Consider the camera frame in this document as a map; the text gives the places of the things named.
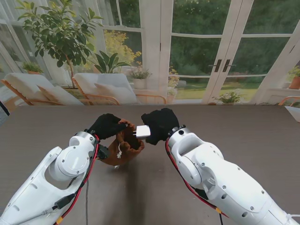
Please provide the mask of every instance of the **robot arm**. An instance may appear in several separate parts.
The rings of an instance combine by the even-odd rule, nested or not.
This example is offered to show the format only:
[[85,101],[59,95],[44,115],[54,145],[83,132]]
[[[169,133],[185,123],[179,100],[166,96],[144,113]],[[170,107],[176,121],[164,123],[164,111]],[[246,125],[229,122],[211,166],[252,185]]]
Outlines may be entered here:
[[[70,139],[69,147],[52,149],[11,198],[0,217],[0,225],[53,225],[62,220],[88,178],[97,143],[91,134],[79,132]],[[57,181],[76,179],[61,190],[46,180],[46,170]]]
[[183,179],[203,187],[210,203],[239,225],[299,225],[267,191],[236,164],[224,160],[221,151],[185,127],[173,130],[166,148]]

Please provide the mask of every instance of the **yellow flowers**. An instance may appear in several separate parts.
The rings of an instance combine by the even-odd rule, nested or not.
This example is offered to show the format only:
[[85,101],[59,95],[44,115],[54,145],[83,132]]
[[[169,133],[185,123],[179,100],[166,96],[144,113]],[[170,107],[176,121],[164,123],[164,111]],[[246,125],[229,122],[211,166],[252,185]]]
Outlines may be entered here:
[[127,45],[125,40],[128,39],[126,33],[115,30],[104,30],[106,51],[109,56],[118,53],[119,61],[132,64],[136,57],[141,56],[141,52],[134,53]]

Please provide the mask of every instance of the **flower pot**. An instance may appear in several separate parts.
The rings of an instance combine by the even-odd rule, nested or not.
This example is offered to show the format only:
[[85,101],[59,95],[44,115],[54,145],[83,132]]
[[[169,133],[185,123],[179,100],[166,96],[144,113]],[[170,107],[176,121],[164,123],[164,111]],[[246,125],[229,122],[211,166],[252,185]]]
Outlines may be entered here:
[[41,74],[41,73],[39,73],[39,72],[34,72],[34,71],[29,71],[29,70],[27,70],[27,73],[28,73],[28,74]]
[[299,89],[300,88],[300,76],[295,76],[292,80],[291,85],[289,86],[290,89]]
[[133,79],[133,84],[135,89],[145,89],[146,80],[145,79]]
[[167,95],[167,104],[172,104],[176,95]]

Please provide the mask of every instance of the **white charger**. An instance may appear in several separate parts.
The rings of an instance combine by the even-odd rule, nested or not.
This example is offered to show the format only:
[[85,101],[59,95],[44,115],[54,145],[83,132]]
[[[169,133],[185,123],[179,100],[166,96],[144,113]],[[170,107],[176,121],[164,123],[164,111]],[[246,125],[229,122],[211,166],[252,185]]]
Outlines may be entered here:
[[151,135],[150,128],[147,125],[137,126],[134,135],[139,139],[146,139]]

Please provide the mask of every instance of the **white cushion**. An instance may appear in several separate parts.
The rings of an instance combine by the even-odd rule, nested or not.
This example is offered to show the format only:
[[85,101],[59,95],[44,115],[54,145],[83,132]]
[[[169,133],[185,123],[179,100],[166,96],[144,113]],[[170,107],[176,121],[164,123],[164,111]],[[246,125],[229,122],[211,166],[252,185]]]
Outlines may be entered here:
[[53,88],[39,87],[42,93],[53,102],[59,102],[64,105],[83,105],[77,98],[62,89],[60,86]]
[[85,94],[97,95],[94,83],[97,83],[99,74],[75,74],[74,78]]
[[286,106],[286,109],[295,118],[295,120],[300,123],[300,109],[295,107],[290,107],[290,106]]
[[[43,88],[54,87],[44,76],[37,74],[10,73],[5,76],[5,80],[27,99],[48,100],[48,98],[40,91],[38,86]],[[48,103],[39,102],[33,102],[33,104],[49,105]]]
[[99,95],[111,96],[118,100],[118,102],[123,104],[138,104],[136,96],[127,88],[115,87],[109,84],[99,84],[95,83]]

